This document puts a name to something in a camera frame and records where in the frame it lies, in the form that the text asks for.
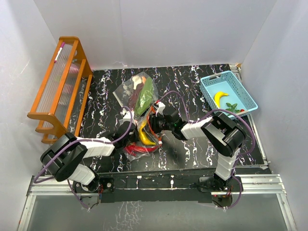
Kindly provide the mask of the yellow fake banana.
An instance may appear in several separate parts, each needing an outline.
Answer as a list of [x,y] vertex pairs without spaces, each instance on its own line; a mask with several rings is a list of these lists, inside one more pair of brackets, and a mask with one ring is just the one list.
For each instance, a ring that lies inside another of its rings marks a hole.
[[220,99],[221,99],[222,97],[227,97],[227,96],[229,96],[229,94],[224,93],[224,92],[222,92],[222,91],[219,91],[219,92],[217,92],[217,93],[215,94],[215,96],[214,96],[214,102],[215,102],[215,104],[217,105],[218,108],[220,108]]
[[140,125],[140,128],[139,128],[139,139],[140,141],[146,145],[146,146],[156,146],[156,143],[151,141],[147,135],[146,135],[146,132],[143,130],[146,126],[146,121],[143,121]]

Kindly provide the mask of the red fake chili pepper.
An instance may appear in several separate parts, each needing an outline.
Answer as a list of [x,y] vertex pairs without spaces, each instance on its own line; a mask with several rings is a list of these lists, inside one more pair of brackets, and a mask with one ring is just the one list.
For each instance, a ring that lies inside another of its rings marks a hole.
[[146,154],[154,152],[158,149],[158,146],[136,146],[136,145],[128,145],[124,148],[124,151],[132,156],[136,156],[137,154]]

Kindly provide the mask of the clear bag with green leaf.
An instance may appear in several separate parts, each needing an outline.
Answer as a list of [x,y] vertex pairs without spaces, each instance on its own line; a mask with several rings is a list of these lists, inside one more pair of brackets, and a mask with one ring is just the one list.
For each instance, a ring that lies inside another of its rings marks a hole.
[[128,107],[138,118],[158,100],[158,89],[147,73],[140,72],[119,85],[113,95],[120,106]]

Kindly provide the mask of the light blue plastic basket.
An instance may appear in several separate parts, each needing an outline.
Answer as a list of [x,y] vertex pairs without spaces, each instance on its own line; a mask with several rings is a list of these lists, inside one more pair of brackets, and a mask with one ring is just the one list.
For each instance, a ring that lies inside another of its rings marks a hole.
[[229,94],[220,99],[220,108],[227,108],[226,103],[237,104],[238,109],[244,109],[239,116],[246,116],[258,108],[257,103],[250,96],[245,87],[232,71],[224,71],[200,79],[200,91],[211,109],[217,109],[214,96],[222,91]]

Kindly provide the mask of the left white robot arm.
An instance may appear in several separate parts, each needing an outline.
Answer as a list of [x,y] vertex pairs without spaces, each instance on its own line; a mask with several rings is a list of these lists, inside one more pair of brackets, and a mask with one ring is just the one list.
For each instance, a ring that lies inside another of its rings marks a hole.
[[84,139],[71,132],[65,133],[42,154],[40,161],[56,181],[71,180],[94,192],[99,188],[100,177],[92,168],[83,165],[82,160],[95,156],[109,157],[124,149],[134,138],[135,121],[127,113],[118,130],[107,137]]

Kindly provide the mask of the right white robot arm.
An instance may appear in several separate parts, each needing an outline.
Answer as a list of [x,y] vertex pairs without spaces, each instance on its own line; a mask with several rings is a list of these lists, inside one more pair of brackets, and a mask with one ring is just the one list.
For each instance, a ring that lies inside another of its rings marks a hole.
[[199,182],[198,187],[225,191],[232,184],[234,168],[246,133],[224,113],[217,113],[210,120],[196,123],[182,120],[177,112],[157,113],[149,118],[154,134],[168,130],[178,140],[187,141],[206,137],[218,152],[218,163],[213,177]]

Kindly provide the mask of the fake cherry tomato vine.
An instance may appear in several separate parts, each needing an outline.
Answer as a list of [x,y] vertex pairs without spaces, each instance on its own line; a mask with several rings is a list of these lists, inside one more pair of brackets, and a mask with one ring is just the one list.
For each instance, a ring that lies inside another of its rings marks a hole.
[[244,109],[238,109],[236,103],[234,103],[234,104],[226,103],[226,106],[227,106],[227,108],[226,108],[227,111],[233,112],[235,114],[245,111]]

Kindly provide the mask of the clear zip bag red slider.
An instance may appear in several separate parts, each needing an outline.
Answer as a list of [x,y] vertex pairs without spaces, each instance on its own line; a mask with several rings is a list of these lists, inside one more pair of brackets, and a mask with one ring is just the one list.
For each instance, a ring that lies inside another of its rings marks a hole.
[[137,160],[144,156],[149,156],[162,146],[163,131],[154,132],[154,127],[150,125],[150,118],[156,118],[156,109],[151,106],[144,114],[136,120],[134,138],[131,138],[123,149],[129,161]]

